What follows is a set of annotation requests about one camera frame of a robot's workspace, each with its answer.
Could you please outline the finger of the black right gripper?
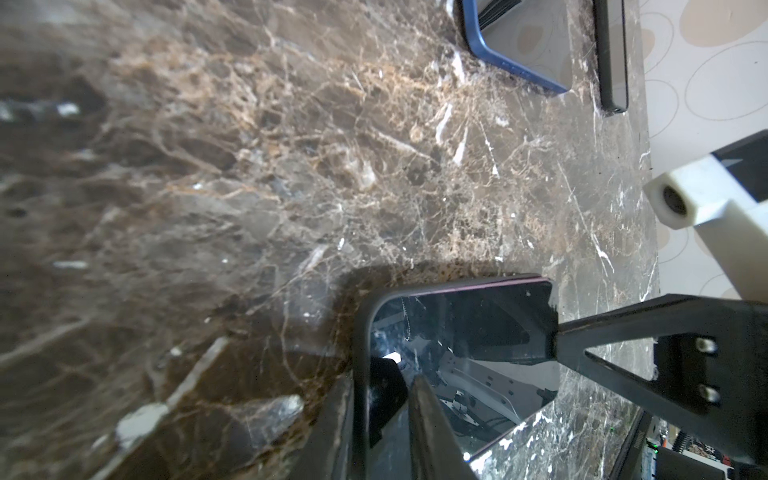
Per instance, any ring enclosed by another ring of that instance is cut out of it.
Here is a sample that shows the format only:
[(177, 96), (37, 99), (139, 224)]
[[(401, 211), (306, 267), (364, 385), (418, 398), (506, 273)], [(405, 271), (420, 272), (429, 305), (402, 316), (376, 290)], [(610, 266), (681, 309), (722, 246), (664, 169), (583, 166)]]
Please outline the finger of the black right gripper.
[[(644, 379), (595, 354), (653, 342)], [(736, 462), (767, 462), (767, 306), (670, 294), (560, 326), (559, 363), (694, 435)]]

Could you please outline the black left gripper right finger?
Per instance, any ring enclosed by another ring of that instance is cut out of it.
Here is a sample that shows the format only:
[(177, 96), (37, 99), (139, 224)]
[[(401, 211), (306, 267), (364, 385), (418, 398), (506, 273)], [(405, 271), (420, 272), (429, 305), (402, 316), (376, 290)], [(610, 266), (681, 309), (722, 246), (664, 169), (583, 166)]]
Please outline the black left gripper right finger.
[(413, 479), (476, 480), (428, 379), (414, 378), (408, 398)]

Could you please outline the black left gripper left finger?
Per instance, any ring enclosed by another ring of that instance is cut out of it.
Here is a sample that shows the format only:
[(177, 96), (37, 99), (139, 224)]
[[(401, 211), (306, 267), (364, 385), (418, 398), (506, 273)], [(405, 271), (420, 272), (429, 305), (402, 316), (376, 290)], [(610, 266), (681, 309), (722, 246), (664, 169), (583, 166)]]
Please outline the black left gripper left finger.
[(350, 372), (330, 389), (289, 479), (343, 480), (349, 477), (354, 420), (354, 382)]

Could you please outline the silver-edged black phone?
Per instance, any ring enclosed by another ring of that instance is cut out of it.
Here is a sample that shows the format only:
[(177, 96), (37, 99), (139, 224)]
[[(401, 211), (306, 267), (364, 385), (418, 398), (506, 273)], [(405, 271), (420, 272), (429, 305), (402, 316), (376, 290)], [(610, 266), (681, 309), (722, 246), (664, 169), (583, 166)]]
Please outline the silver-edged black phone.
[(593, 4), (602, 109), (624, 113), (629, 106), (624, 1), (595, 0)]

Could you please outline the blue-edged phone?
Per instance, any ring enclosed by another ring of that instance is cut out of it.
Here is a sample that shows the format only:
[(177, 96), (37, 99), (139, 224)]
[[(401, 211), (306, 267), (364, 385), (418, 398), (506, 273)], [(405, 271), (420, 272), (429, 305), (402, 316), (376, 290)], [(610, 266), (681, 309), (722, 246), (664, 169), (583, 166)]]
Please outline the blue-edged phone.
[(463, 0), (461, 7), (475, 57), (556, 94), (571, 89), (566, 1)]

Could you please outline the black phone with pink case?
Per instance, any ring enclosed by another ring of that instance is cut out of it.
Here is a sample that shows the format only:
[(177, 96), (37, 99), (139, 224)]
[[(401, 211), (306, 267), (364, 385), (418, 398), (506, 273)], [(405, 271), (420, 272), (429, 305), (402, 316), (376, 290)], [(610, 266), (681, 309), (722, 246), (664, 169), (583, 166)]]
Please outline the black phone with pink case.
[(550, 404), (560, 386), (556, 303), (554, 283), (535, 274), (372, 293), (353, 334), (351, 477), (413, 479), (408, 398), (418, 375), (469, 466)]

